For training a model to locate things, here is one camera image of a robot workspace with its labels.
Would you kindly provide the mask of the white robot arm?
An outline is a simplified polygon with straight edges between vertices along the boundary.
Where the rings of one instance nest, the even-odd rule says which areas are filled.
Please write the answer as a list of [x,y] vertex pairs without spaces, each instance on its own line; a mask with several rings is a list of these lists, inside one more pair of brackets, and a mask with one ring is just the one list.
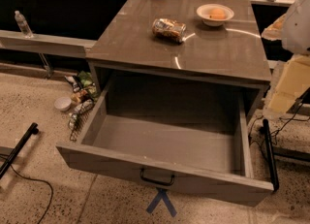
[[295,0],[288,10],[262,33],[269,41],[295,54],[310,54],[310,0]]

